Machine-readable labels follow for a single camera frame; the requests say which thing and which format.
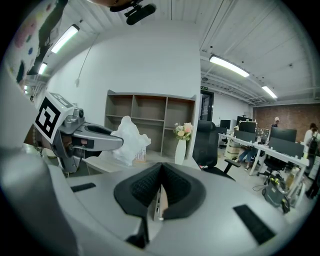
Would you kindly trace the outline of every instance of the floor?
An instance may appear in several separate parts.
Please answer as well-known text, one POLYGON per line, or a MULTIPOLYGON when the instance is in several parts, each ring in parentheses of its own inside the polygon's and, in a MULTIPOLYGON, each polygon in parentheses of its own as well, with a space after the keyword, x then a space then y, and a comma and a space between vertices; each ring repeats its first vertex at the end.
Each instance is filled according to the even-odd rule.
MULTIPOLYGON (((221 170, 224 170, 227 166, 227 163, 225 162, 224 152, 225 152, 225 148, 223 149, 218 148, 219 157, 218 157, 218 162, 216 167, 221 170)), ((249 176, 250 169, 246 171, 245 166, 246 166, 245 163, 241 164, 241 167, 239 168, 232 166, 228 172, 228 175, 230 175, 233 179, 235 179, 236 182, 239 183, 244 189, 248 190, 250 193, 254 194, 255 196, 265 201, 265 198, 262 195, 262 189, 264 187, 263 184, 266 178, 262 175, 260 176, 256 175, 260 166, 259 165, 256 166, 252 176, 249 176)), ((262 167, 262 172, 264 172, 266 169, 267 168, 264 165, 262 167)), ((282 171, 281 175, 284 179, 286 179, 288 174, 282 171)), ((303 182, 306 186, 306 189, 308 190, 313 181, 305 177, 303 182)), ((311 199, 308 199, 307 196, 304 194, 300 205, 297 208, 291 207, 290 212, 288 212, 287 214, 284 214, 285 219, 290 224, 300 218, 306 217, 307 215, 309 215, 309 213, 313 209, 316 201, 317 201, 317 198, 314 198, 313 200, 311 200, 311 199)), ((278 207, 277 210, 283 213, 283 210, 281 207, 278 207)))

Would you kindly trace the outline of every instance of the cabinet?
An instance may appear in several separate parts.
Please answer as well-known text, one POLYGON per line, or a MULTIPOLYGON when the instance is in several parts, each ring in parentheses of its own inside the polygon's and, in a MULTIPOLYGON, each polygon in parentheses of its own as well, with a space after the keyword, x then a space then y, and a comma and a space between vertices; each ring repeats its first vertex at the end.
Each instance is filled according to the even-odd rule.
MULTIPOLYGON (((196 95, 191 98, 164 94, 117 93, 109 90, 105 104, 104 126, 117 130, 124 116, 131 117, 140 134, 151 144, 146 148, 160 156, 174 157, 178 140, 173 132, 175 123, 194 124, 196 95)), ((189 141, 186 153, 189 154, 189 141)))

